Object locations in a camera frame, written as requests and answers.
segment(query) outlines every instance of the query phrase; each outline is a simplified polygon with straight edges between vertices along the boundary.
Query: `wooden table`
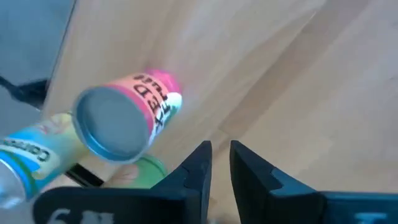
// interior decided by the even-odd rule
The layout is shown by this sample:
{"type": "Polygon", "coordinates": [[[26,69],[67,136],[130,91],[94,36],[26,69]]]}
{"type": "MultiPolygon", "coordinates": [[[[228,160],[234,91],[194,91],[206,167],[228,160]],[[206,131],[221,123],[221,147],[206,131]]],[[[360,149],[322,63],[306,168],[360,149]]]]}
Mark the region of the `wooden table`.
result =
{"type": "MultiPolygon", "coordinates": [[[[397,8],[394,0],[80,1],[45,115],[69,109],[88,86],[167,69],[184,106],[150,151],[172,170],[212,140],[210,216],[238,220],[230,139],[319,190],[398,192],[397,8]]],[[[115,169],[94,157],[83,164],[104,179],[115,169]]]]}

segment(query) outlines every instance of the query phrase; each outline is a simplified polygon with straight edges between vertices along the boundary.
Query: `wooden surface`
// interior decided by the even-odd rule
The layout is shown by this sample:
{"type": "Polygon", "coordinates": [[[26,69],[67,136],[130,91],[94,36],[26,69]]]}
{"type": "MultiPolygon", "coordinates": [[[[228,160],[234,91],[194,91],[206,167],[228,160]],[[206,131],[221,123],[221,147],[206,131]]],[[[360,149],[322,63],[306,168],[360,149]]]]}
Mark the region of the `wooden surface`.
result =
{"type": "MultiPolygon", "coordinates": [[[[395,0],[81,1],[45,114],[67,110],[87,86],[168,69],[185,104],[151,153],[173,169],[212,140],[211,217],[238,222],[230,139],[318,190],[398,192],[397,8],[395,0]]],[[[85,164],[104,178],[114,170],[92,157],[85,164]]]]}

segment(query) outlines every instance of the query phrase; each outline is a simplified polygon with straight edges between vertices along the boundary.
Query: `pink can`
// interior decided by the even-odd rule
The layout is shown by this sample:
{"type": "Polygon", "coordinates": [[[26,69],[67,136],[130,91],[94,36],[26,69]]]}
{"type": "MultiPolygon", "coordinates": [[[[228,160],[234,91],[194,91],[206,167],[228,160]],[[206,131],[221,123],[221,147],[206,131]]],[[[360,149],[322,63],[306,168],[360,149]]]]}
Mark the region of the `pink can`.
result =
{"type": "Polygon", "coordinates": [[[85,90],[73,106],[79,138],[103,159],[138,160],[182,105],[180,87],[161,70],[85,90]]]}

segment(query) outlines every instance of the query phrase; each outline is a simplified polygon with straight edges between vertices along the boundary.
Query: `black device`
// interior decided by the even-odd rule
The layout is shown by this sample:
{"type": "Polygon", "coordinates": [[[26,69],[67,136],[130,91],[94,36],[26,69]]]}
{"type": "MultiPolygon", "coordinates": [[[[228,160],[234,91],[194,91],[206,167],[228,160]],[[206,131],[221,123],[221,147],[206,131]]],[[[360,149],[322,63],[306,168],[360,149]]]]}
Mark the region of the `black device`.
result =
{"type": "MultiPolygon", "coordinates": [[[[231,181],[242,224],[395,224],[398,194],[318,192],[231,141],[231,181]]],[[[75,170],[73,178],[81,170],[75,170]]],[[[84,173],[79,182],[96,180],[84,173]]],[[[61,187],[34,204],[37,224],[206,223],[211,143],[204,141],[151,189],[61,187]]]]}

